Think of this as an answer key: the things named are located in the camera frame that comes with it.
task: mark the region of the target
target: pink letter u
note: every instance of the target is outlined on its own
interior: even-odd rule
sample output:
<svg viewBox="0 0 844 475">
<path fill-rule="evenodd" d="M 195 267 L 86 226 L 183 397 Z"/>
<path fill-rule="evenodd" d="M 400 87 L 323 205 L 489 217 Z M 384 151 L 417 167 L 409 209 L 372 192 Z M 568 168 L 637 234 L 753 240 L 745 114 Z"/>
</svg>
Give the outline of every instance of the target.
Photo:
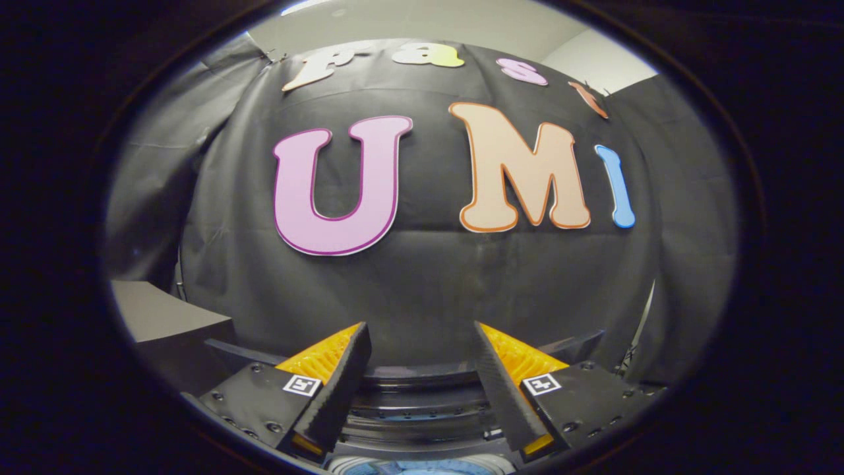
<svg viewBox="0 0 844 475">
<path fill-rule="evenodd" d="M 319 150 L 331 131 L 306 130 L 280 141 L 275 178 L 275 225 L 281 238 L 305 254 L 347 255 L 383 238 L 398 205 L 398 141 L 413 127 L 409 117 L 364 119 L 349 128 L 360 140 L 360 199 L 346 216 L 327 218 L 313 201 Z"/>
</svg>

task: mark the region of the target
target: letter m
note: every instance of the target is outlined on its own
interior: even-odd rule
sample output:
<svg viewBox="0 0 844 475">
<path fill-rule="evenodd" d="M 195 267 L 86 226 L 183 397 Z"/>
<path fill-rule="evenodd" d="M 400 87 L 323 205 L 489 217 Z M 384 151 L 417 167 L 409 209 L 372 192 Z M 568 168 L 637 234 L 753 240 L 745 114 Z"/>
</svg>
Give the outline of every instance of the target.
<svg viewBox="0 0 844 475">
<path fill-rule="evenodd" d="M 507 117 L 494 107 L 455 102 L 448 111 L 466 124 L 472 152 L 473 199 L 460 212 L 464 227 L 474 232 L 500 232 L 518 223 L 516 207 L 506 199 L 505 177 L 534 226 L 543 220 L 552 186 L 555 202 L 549 212 L 551 222 L 564 229 L 589 225 L 589 209 L 575 162 L 575 141 L 568 130 L 541 123 L 536 146 L 531 150 Z"/>
</svg>

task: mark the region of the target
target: cutout letter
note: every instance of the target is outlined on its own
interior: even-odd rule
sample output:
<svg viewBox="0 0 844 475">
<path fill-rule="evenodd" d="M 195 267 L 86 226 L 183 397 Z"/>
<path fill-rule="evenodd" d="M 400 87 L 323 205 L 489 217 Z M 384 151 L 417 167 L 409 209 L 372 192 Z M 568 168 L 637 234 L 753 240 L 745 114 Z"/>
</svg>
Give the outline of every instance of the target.
<svg viewBox="0 0 844 475">
<path fill-rule="evenodd" d="M 499 58 L 495 62 L 501 66 L 501 71 L 513 79 L 535 85 L 548 85 L 548 80 L 536 72 L 536 68 L 530 64 L 516 61 L 515 59 Z"/>
<path fill-rule="evenodd" d="M 356 45 L 345 45 L 342 48 L 327 48 L 306 57 L 305 65 L 293 78 L 292 81 L 281 88 L 282 91 L 294 90 L 299 86 L 308 85 L 320 79 L 325 79 L 334 74 L 333 69 L 328 69 L 329 64 L 343 66 L 354 58 L 357 50 L 367 48 L 368 45 L 360 43 Z"/>
<path fill-rule="evenodd" d="M 390 229 L 398 205 L 398 141 L 413 127 L 409 117 L 364 119 L 349 128 L 360 140 L 360 198 L 339 218 L 317 212 L 313 186 L 319 150 L 331 132 L 315 128 L 280 141 L 275 179 L 275 224 L 291 247 L 314 255 L 346 255 L 370 247 Z"/>
<path fill-rule="evenodd" d="M 589 226 L 575 141 L 568 130 L 541 123 L 531 151 L 507 117 L 494 107 L 455 102 L 448 111 L 466 124 L 472 151 L 473 199 L 460 212 L 464 227 L 474 232 L 499 232 L 516 225 L 518 212 L 507 202 L 505 175 L 534 226 L 543 220 L 552 185 L 551 222 L 564 229 Z"/>
<path fill-rule="evenodd" d="M 457 57 L 457 50 L 451 46 L 436 43 L 408 43 L 402 45 L 402 51 L 392 55 L 392 60 L 402 64 L 435 64 L 446 68 L 463 66 L 464 61 Z"/>
<path fill-rule="evenodd" d="M 633 227 L 636 224 L 636 216 L 630 207 L 630 197 L 627 195 L 625 176 L 621 173 L 621 159 L 619 154 L 603 145 L 595 145 L 595 153 L 601 157 L 603 164 L 607 167 L 609 186 L 613 189 L 615 209 L 613 210 L 613 221 L 617 227 Z"/>
<path fill-rule="evenodd" d="M 603 111 L 601 106 L 598 105 L 598 101 L 595 99 L 595 96 L 592 95 L 591 92 L 586 90 L 585 87 L 579 85 L 578 83 L 573 83 L 569 81 L 569 86 L 575 88 L 577 92 L 581 95 L 584 101 L 586 101 L 587 105 L 589 105 L 593 111 L 597 112 L 599 116 L 603 118 L 609 118 L 606 112 Z"/>
</svg>

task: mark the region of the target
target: black fabric backdrop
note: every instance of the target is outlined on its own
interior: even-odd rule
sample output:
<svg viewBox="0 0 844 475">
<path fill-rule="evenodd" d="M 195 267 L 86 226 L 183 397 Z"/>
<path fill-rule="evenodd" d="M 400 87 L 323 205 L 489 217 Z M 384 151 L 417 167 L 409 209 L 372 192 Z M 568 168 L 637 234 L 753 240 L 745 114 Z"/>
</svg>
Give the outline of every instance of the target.
<svg viewBox="0 0 844 475">
<path fill-rule="evenodd" d="M 729 159 L 701 120 L 660 76 L 602 99 L 605 121 L 553 69 L 534 64 L 549 85 L 531 85 L 495 64 L 512 55 L 448 41 L 433 42 L 456 47 L 460 68 L 393 62 L 411 41 L 374 41 L 331 77 L 286 94 L 307 53 L 268 64 L 247 36 L 178 79 L 140 118 L 117 169 L 111 277 L 171 291 L 181 245 L 187 301 L 232 317 L 241 344 L 262 351 L 290 355 L 365 320 L 372 365 L 451 362 L 471 358 L 466 341 L 478 319 L 534 346 L 605 329 L 594 358 L 610 368 L 656 279 L 631 374 L 674 380 L 717 320 L 740 231 Z M 570 130 L 591 224 L 560 230 L 546 217 L 533 227 L 517 206 L 509 232 L 463 229 L 472 174 L 465 127 L 447 111 L 456 101 L 502 110 L 529 144 L 541 122 Z M 315 204 L 342 216 L 357 202 L 360 172 L 360 142 L 346 131 L 381 115 L 414 120 L 399 142 L 390 232 L 350 256 L 295 251 L 274 225 L 273 147 L 307 129 L 332 130 Z M 621 157 L 631 229 L 612 222 L 598 144 Z M 507 196 L 517 203 L 509 184 Z"/>
</svg>

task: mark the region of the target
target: blue surface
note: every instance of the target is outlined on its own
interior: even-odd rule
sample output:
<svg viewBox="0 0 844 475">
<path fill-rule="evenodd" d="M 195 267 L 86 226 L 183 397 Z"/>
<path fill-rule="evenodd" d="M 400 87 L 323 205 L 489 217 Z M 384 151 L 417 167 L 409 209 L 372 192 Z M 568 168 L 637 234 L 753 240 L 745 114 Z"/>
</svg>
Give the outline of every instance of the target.
<svg viewBox="0 0 844 475">
<path fill-rule="evenodd" d="M 613 189 L 615 210 L 613 210 L 613 221 L 617 227 L 633 227 L 636 224 L 636 215 L 630 207 L 630 197 L 627 195 L 625 176 L 621 173 L 621 159 L 619 154 L 603 145 L 595 145 L 595 153 L 601 157 L 609 176 L 609 186 Z"/>
</svg>

